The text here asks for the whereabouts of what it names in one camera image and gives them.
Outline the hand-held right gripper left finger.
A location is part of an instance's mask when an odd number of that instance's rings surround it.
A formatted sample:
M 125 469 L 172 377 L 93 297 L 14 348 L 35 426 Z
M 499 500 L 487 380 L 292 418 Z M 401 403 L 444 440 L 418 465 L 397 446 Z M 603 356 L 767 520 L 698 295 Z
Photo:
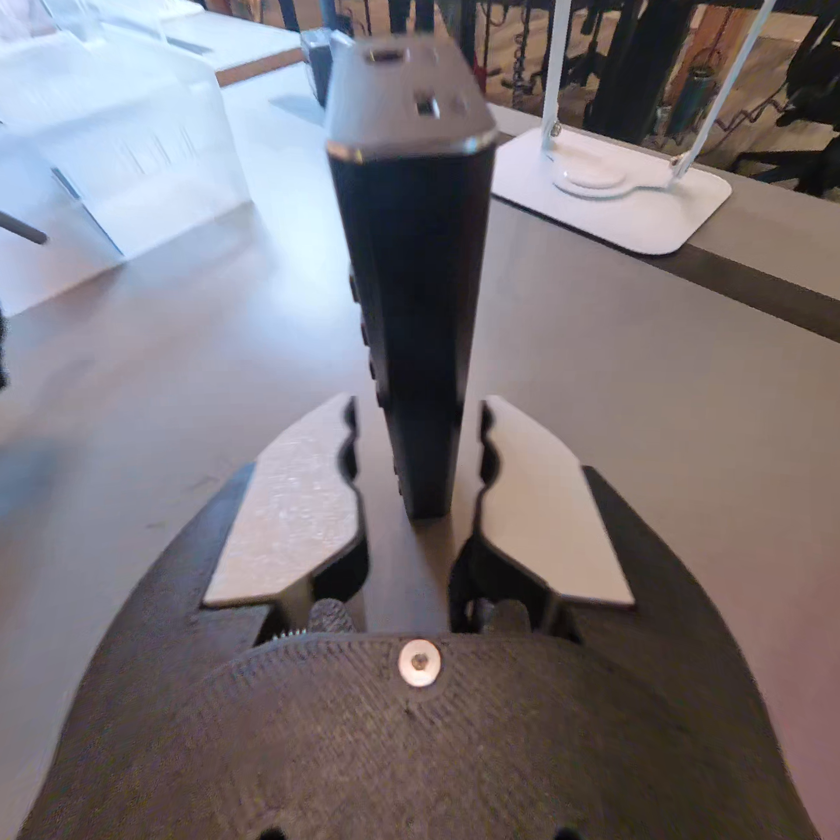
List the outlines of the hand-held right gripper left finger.
M 316 602 L 352 602 L 370 570 L 355 484 L 355 399 L 339 393 L 283 430 L 253 464 L 203 607 L 267 606 L 303 628 Z

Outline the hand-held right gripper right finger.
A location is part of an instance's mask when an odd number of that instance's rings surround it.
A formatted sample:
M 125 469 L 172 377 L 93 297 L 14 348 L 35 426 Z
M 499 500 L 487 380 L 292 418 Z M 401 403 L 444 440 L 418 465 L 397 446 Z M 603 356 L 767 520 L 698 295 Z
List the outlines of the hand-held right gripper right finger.
M 457 634 L 488 629 L 502 603 L 525 632 L 576 635 L 573 606 L 632 611 L 636 599 L 579 458 L 498 395 L 479 412 L 471 532 L 451 570 Z

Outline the tall black usb hub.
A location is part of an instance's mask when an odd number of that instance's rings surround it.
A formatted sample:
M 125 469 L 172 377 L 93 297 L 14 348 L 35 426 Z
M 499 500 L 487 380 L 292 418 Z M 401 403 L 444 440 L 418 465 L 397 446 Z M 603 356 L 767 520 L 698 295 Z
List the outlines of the tall black usb hub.
M 459 47 L 337 48 L 326 151 L 376 399 L 410 520 L 448 514 L 498 127 Z

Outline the clear plastic bin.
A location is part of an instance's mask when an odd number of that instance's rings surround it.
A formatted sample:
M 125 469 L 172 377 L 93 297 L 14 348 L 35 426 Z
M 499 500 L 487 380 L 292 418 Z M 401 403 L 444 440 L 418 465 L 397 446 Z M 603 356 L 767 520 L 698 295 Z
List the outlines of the clear plastic bin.
M 214 70 L 103 2 L 2 2 L 13 317 L 251 203 Z

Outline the grey table clamp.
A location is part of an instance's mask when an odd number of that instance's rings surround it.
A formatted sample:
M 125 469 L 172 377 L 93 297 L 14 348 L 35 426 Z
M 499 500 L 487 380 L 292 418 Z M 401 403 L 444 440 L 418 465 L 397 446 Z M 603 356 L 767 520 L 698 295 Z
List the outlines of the grey table clamp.
M 333 58 L 354 39 L 338 29 L 315 28 L 300 34 L 301 52 L 308 65 L 312 90 L 321 108 L 325 109 L 329 95 Z

